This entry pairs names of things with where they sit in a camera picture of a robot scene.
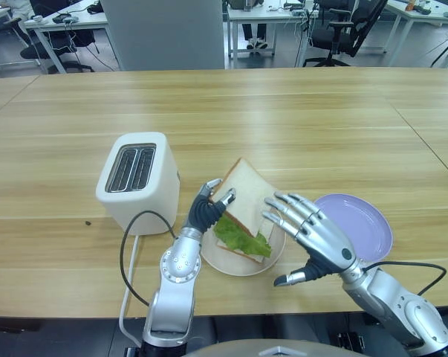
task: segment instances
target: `person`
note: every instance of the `person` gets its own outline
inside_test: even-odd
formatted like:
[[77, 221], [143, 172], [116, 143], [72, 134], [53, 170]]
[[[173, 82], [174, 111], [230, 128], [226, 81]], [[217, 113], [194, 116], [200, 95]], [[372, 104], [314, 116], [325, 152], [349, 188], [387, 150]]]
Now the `person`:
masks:
[[21, 30], [26, 33], [24, 21], [30, 20], [35, 16], [32, 5], [29, 0], [0, 0], [2, 7], [9, 7], [13, 13], [13, 19], [21, 19], [18, 23]]
[[267, 24], [258, 25], [256, 31], [256, 39], [253, 38], [251, 24], [242, 24], [242, 27], [244, 29], [245, 40], [248, 41], [247, 50], [259, 50], [268, 47], [268, 44], [265, 41], [267, 37]]

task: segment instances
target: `green lettuce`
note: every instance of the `green lettuce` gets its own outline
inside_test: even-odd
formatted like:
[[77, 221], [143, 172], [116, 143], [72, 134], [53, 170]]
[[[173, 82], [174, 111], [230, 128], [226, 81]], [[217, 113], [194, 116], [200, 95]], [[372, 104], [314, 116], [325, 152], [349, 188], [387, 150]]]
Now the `green lettuce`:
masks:
[[214, 227], [214, 233], [233, 251], [240, 249], [245, 254], [270, 257], [271, 247], [260, 232], [257, 233], [256, 237], [249, 236], [226, 215], [219, 219]]

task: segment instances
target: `toaster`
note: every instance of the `toaster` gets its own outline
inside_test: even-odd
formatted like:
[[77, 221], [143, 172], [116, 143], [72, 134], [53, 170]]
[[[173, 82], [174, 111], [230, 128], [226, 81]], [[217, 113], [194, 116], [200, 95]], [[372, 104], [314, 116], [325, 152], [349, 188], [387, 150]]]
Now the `toaster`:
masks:
[[[161, 132], [132, 132], [114, 143], [95, 193], [125, 230], [143, 210], [153, 210], [174, 225], [179, 187], [178, 167], [166, 136]], [[129, 234], [158, 234], [167, 230], [159, 217], [145, 213], [134, 222]]]

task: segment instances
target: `lavender plate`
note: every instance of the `lavender plate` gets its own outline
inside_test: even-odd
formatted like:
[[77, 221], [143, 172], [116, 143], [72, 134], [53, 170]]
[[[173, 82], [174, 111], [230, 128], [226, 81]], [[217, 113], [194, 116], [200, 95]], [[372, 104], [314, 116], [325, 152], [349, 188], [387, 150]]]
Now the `lavender plate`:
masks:
[[315, 202], [351, 240], [359, 258], [377, 262], [389, 254], [394, 238], [382, 213], [356, 196], [332, 193]]

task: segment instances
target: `silver robotic hand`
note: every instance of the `silver robotic hand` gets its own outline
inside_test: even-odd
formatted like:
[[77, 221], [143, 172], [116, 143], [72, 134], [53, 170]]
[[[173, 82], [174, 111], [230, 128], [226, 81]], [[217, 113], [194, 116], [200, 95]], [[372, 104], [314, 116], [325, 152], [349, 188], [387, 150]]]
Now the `silver robotic hand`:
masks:
[[380, 268], [366, 271], [348, 237], [313, 202], [292, 193], [275, 193], [275, 197], [265, 202], [284, 218], [270, 212], [263, 216], [289, 233], [310, 256], [303, 268], [276, 278], [275, 286], [338, 273], [349, 296], [411, 356], [448, 356], [448, 329], [429, 301], [404, 289]]
[[183, 355], [181, 347], [187, 341], [194, 311], [195, 279], [201, 269], [202, 235], [236, 197], [231, 189], [216, 203], [209, 201], [212, 189], [221, 181], [217, 178], [202, 185], [181, 232], [161, 257], [160, 288], [152, 298], [143, 331], [145, 356], [162, 355], [162, 348], [177, 348], [175, 355]]

